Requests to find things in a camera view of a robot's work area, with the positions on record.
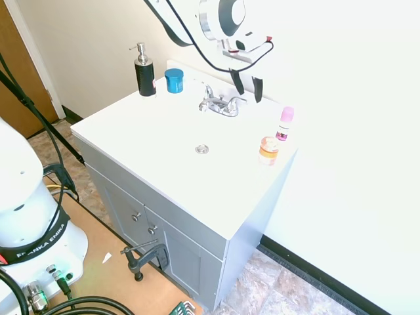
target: cabinet knob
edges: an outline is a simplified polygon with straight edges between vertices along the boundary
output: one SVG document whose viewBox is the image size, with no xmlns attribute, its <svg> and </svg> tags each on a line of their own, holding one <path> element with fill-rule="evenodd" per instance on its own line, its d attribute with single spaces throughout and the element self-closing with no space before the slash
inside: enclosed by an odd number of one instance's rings
<svg viewBox="0 0 420 315">
<path fill-rule="evenodd" d="M 157 230 L 158 227 L 155 225 L 153 228 L 148 228 L 147 231 L 150 235 L 155 235 L 155 230 Z"/>
<path fill-rule="evenodd" d="M 138 221 L 138 218 L 141 217 L 141 216 L 142 216 L 141 213 L 137 213 L 136 215 L 132 215 L 131 218 L 132 218 L 132 220 L 134 222 L 137 222 Z"/>
</svg>

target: blue container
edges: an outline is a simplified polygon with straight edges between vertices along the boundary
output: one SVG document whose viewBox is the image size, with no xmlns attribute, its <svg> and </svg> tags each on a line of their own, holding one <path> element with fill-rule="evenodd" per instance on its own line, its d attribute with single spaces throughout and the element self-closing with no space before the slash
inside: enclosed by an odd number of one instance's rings
<svg viewBox="0 0 420 315">
<path fill-rule="evenodd" d="M 184 89 L 182 80 L 184 78 L 184 72 L 181 69 L 168 69 L 165 71 L 166 86 L 170 93 L 181 93 Z"/>
</svg>

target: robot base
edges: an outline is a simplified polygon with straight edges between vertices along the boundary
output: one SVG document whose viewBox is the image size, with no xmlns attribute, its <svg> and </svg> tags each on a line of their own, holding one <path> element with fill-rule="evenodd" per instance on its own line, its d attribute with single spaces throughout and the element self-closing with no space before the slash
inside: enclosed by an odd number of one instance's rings
<svg viewBox="0 0 420 315">
<path fill-rule="evenodd" d="M 52 274 L 46 269 L 55 265 L 56 269 L 66 277 L 69 285 L 80 279 L 83 274 L 83 261 L 87 252 L 87 236 L 82 229 L 71 221 L 62 237 L 45 253 L 27 262 L 5 266 L 7 272 L 23 289 L 30 282 L 37 280 L 47 298 L 50 299 L 61 290 L 56 284 Z M 20 309 L 16 297 L 9 287 L 0 282 L 0 314 L 17 315 Z"/>
</svg>

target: cabinet door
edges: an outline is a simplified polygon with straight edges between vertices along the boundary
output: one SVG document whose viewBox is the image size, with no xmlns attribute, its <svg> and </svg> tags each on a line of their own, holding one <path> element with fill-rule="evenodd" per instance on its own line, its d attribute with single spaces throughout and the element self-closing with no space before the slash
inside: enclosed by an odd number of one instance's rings
<svg viewBox="0 0 420 315">
<path fill-rule="evenodd" d="M 117 232 L 132 245 L 151 241 L 143 203 L 131 197 L 89 165 L 86 166 Z M 145 251 L 145 248 L 140 248 L 140 252 Z"/>
<path fill-rule="evenodd" d="M 165 270 L 195 300 L 214 309 L 223 263 L 188 236 L 144 206 L 153 239 L 168 247 L 170 266 Z"/>
</svg>

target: connector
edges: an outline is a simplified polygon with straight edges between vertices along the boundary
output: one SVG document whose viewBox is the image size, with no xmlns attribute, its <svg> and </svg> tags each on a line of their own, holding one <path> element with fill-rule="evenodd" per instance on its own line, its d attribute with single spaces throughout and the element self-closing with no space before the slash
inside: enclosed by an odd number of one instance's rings
<svg viewBox="0 0 420 315">
<path fill-rule="evenodd" d="M 28 292 L 27 298 L 31 304 L 32 311 L 34 314 L 41 314 L 48 309 L 48 299 L 39 285 L 38 281 L 29 283 L 25 290 Z"/>
<path fill-rule="evenodd" d="M 52 276 L 54 277 L 55 282 L 58 284 L 58 287 L 64 293 L 64 295 L 69 295 L 72 292 L 61 271 L 57 270 L 56 272 L 53 272 Z"/>
</svg>

